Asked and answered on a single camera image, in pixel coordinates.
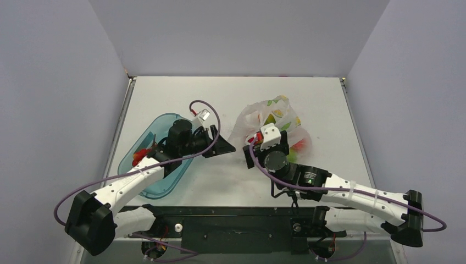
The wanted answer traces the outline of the clear plastic bag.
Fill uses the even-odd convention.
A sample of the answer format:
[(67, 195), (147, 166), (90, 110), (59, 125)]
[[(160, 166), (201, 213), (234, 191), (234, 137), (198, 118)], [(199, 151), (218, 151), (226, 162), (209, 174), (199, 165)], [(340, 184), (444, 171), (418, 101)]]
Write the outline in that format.
[(237, 117), (228, 142), (240, 150), (251, 140), (254, 132), (260, 131), (262, 126), (269, 123), (274, 123), (279, 130), (287, 132), (290, 147), (302, 139), (307, 139), (309, 147), (307, 151), (300, 152), (302, 154), (300, 164), (310, 159), (312, 146), (310, 134), (302, 126), (289, 99), (283, 95), (246, 106)]

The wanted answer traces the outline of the red fake apple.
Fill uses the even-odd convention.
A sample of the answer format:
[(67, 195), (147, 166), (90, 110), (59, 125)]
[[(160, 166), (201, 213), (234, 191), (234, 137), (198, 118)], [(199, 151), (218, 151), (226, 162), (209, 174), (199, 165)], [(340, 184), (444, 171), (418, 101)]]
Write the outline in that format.
[(291, 150), (295, 152), (305, 152), (309, 147), (307, 139), (302, 139), (290, 147)]

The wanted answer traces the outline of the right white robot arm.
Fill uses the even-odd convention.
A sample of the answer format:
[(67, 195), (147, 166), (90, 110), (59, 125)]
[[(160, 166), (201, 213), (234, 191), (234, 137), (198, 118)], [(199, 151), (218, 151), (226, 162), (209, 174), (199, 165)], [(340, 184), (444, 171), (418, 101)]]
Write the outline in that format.
[(424, 245), (423, 197), (416, 190), (388, 192), (364, 186), (318, 167), (291, 162), (287, 134), (275, 126), (263, 127), (246, 140), (243, 152), (248, 168), (257, 167), (278, 189), (293, 199), (341, 205), (323, 206), (310, 219), (317, 235), (327, 231), (361, 231), (389, 235), (402, 245)]

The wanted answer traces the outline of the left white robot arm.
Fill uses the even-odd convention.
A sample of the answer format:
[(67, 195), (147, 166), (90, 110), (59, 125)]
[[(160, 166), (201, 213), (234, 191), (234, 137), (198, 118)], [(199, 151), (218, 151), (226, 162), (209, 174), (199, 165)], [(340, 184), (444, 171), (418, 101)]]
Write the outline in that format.
[(164, 221), (147, 207), (121, 212), (121, 209), (146, 187), (163, 180), (183, 160), (196, 156), (210, 158), (235, 152), (215, 125), (192, 129), (188, 120), (173, 122), (166, 137), (149, 148), (148, 154), (120, 179), (92, 193), (85, 190), (73, 199), (65, 232), (92, 256), (105, 251), (121, 235), (145, 231), (156, 237)]

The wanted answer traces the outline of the green fake fruit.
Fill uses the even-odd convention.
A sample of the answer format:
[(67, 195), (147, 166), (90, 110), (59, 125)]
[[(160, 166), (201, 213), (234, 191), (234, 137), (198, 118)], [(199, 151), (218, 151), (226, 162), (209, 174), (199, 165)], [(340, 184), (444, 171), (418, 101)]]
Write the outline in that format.
[(291, 163), (300, 163), (302, 159), (302, 154), (300, 152), (292, 152), (287, 155), (287, 160)]

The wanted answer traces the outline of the red fake berry cluster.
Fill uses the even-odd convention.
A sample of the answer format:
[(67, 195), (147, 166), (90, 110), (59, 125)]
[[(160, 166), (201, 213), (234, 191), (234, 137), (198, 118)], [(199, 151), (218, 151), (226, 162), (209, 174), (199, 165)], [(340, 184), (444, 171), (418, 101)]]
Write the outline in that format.
[(133, 155), (132, 155), (132, 166), (135, 167), (137, 166), (141, 160), (146, 157), (148, 155), (148, 153), (150, 152), (150, 148), (142, 148), (138, 151), (136, 151)]

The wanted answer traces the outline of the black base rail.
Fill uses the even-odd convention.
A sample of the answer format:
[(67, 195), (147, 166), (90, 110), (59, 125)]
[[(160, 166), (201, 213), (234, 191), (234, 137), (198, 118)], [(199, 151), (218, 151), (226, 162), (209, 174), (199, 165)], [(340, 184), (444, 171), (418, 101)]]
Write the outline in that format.
[(91, 217), (84, 248), (93, 256), (114, 239), (180, 239), (188, 254), (306, 254), (325, 238), (343, 238), (332, 231), (318, 207), (177, 207), (125, 206), (113, 216), (103, 208)]

